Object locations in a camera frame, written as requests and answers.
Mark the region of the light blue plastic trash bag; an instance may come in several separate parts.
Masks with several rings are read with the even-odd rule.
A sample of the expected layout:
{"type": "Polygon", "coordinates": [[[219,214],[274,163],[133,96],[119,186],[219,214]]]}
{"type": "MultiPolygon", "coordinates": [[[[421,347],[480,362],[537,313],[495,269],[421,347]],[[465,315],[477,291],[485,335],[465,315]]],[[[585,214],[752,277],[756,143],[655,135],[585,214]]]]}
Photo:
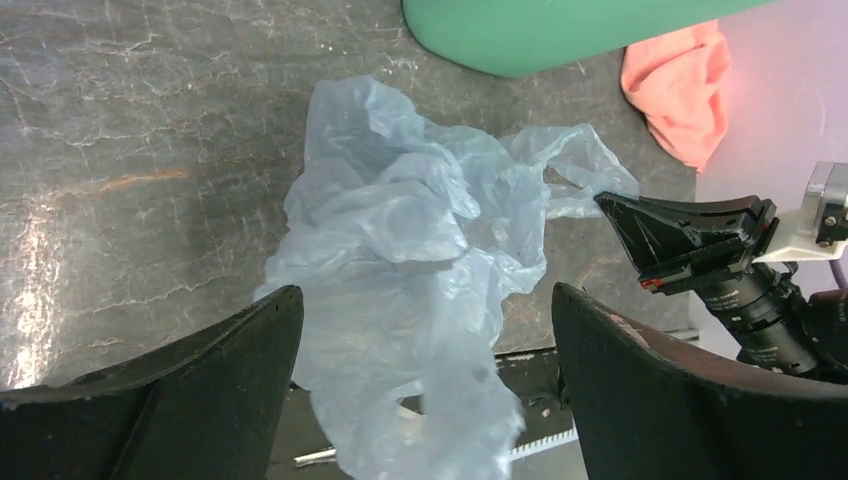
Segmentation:
{"type": "Polygon", "coordinates": [[[263,297],[300,287],[293,380],[356,479],[506,479],[524,421],[497,374],[503,301],[547,267],[550,219],[637,180],[588,124],[494,138],[370,76],[317,83],[263,297]]]}

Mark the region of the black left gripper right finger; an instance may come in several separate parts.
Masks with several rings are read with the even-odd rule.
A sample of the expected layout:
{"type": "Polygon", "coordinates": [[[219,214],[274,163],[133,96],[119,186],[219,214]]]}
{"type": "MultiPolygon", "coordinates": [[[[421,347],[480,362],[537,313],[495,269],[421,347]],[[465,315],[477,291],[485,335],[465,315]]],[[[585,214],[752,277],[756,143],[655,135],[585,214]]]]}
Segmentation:
{"type": "Polygon", "coordinates": [[[565,283],[551,315],[592,479],[843,479],[847,389],[735,362],[565,283]]]}

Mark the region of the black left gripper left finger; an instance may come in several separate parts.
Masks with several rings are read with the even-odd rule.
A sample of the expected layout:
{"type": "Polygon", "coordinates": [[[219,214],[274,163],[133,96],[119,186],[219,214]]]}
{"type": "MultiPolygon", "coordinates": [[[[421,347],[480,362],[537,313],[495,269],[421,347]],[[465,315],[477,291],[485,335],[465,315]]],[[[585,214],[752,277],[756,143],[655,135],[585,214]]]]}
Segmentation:
{"type": "Polygon", "coordinates": [[[285,286],[192,335],[59,387],[1,396],[5,479],[261,479],[300,344],[285,286]]]}

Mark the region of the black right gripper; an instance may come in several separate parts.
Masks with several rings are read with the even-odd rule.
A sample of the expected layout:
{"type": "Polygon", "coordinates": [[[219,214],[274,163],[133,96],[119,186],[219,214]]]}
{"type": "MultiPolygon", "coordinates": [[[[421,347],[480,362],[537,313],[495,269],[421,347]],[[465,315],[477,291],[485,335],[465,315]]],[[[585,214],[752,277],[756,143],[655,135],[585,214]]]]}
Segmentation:
{"type": "Polygon", "coordinates": [[[643,289],[693,292],[738,342],[738,360],[805,376],[820,362],[801,331],[802,296],[789,273],[756,263],[775,206],[757,196],[717,202],[636,199],[605,192],[595,202],[639,273],[643,289]]]}

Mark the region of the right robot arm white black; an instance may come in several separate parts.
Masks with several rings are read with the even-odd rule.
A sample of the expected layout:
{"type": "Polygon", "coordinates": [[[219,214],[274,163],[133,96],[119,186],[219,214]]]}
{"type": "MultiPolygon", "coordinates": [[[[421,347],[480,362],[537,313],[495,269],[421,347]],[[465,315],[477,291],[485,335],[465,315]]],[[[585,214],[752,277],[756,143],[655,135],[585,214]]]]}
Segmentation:
{"type": "Polygon", "coordinates": [[[796,377],[847,382],[847,291],[804,297],[786,270],[757,261],[781,221],[768,199],[685,203],[616,193],[595,201],[643,289],[692,292],[739,344],[737,361],[796,377]]]}

